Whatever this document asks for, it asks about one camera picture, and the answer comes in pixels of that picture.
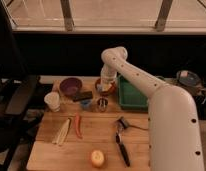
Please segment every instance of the red chili pepper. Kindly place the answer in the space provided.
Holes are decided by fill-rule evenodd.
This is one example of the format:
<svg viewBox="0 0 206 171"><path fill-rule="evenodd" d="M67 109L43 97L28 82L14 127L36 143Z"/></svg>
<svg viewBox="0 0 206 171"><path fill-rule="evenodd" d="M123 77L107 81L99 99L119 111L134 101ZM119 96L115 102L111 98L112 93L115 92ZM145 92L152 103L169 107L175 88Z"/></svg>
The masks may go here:
<svg viewBox="0 0 206 171"><path fill-rule="evenodd" d="M82 139L83 137L80 132L80 120L81 120L81 116L79 114L76 114L74 117L74 128L75 128L77 137Z"/></svg>

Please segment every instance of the bowl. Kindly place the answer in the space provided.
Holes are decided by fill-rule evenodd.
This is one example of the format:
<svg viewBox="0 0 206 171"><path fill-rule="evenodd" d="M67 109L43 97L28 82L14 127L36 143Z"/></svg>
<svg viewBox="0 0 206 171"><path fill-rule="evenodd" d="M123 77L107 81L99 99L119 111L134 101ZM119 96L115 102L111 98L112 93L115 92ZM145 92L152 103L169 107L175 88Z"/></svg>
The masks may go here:
<svg viewBox="0 0 206 171"><path fill-rule="evenodd" d="M73 96L82 88L82 81L75 77L64 79L60 83L60 91L66 96Z"/></svg>
<svg viewBox="0 0 206 171"><path fill-rule="evenodd" d="M107 91L99 91L98 85L100 85L100 83L101 83L101 79L98 78L95 82L95 89L99 92L99 94L101 96L109 96L110 94L112 94L116 90L116 84L115 84L115 82L113 82L111 84L111 87Z"/></svg>

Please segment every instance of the wooden cutting board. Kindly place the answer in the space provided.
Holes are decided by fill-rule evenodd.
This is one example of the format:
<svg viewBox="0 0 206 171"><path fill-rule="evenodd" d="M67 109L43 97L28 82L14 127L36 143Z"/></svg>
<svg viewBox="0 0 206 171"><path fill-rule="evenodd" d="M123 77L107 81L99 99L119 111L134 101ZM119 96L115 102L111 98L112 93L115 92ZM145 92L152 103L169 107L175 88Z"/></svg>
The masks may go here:
<svg viewBox="0 0 206 171"><path fill-rule="evenodd" d="M127 148L131 166L127 167L115 142L116 120L124 116L130 124L148 128L148 115L138 111L123 111L118 105L116 92L108 98L106 112L97 110L96 101L100 95L94 88L94 81L84 81L82 91L92 90L93 99L88 110L82 110L79 102L61 94L62 104L59 112L53 113L46 109L36 141L27 164L29 171L150 171L149 167L149 134L148 131L128 128L122 133L122 140ZM80 130L82 139L76 136L74 116L81 115ZM52 144L61 125L71 118L71 126L62 146ZM90 153L102 150L105 154L105 165L92 167Z"/></svg>

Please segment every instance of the window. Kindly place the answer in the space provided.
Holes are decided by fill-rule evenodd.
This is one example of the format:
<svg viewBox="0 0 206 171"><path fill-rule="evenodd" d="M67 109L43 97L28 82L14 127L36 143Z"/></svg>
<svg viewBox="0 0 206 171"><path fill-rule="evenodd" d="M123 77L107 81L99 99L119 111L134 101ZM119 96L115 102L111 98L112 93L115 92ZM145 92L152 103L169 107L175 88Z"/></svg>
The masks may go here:
<svg viewBox="0 0 206 171"><path fill-rule="evenodd" d="M164 32L206 32L206 0L3 1L15 30L156 32L161 19Z"/></svg>

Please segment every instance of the purple bowl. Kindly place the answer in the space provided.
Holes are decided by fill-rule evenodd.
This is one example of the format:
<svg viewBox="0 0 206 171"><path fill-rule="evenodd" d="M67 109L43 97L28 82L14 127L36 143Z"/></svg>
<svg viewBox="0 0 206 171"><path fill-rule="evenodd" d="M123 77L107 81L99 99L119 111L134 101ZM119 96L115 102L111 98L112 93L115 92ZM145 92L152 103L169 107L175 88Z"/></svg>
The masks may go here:
<svg viewBox="0 0 206 171"><path fill-rule="evenodd" d="M60 83L60 90L66 96L73 96L82 88L82 81L75 77L70 77Z"/></svg>

